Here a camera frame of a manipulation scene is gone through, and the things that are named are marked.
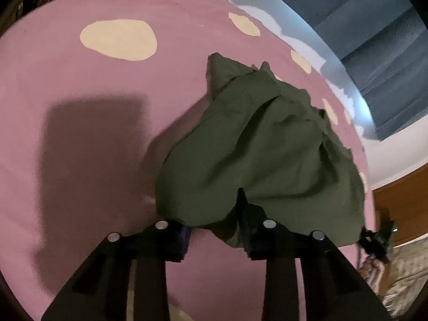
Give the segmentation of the person's right hand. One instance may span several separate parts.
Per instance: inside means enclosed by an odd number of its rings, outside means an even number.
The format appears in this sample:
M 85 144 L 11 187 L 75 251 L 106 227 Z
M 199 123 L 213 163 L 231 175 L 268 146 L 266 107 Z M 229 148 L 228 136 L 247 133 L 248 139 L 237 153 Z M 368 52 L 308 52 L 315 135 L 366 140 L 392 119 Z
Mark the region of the person's right hand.
M 386 280 L 386 275 L 389 273 L 389 264 L 376 259 L 374 256 L 367 256 L 358 272 L 365 280 L 371 290 L 377 295 L 381 295 L 382 285 Z

